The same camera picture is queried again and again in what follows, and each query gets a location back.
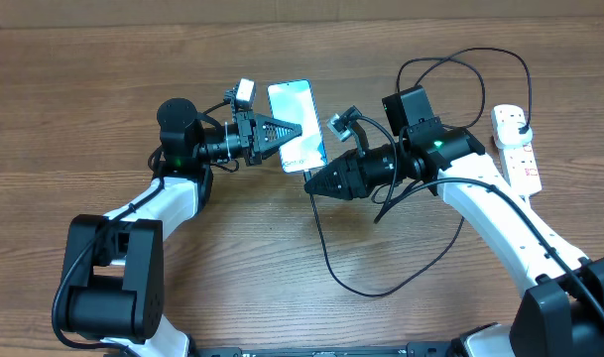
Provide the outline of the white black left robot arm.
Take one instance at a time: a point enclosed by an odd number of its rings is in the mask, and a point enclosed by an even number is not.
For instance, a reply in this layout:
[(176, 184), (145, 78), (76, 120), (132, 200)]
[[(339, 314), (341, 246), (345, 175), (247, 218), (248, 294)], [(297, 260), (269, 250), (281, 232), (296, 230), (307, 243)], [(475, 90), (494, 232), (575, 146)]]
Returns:
[(51, 312), (60, 343), (117, 356), (196, 355), (164, 315), (164, 242), (208, 202), (213, 168), (238, 158), (259, 165), (302, 134), (299, 124), (225, 103), (232, 121), (220, 124), (187, 99), (164, 102), (149, 187), (118, 209), (72, 219)]

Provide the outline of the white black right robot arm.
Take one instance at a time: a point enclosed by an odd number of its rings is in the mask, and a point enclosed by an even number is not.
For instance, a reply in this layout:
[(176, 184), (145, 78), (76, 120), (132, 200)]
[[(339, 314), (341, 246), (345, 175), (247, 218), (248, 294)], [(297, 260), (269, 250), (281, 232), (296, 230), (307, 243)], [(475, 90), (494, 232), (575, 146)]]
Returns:
[(383, 98), (393, 136), (371, 149), (356, 107), (329, 126), (357, 146), (309, 178), (311, 195), (366, 198), (403, 179), (416, 185), (386, 201), (387, 213), (428, 189), (479, 233), (522, 298), (510, 325), (478, 327), (440, 348), (445, 356), (604, 356), (604, 258), (590, 260), (514, 192), (484, 146), (465, 128), (446, 129), (417, 85)]

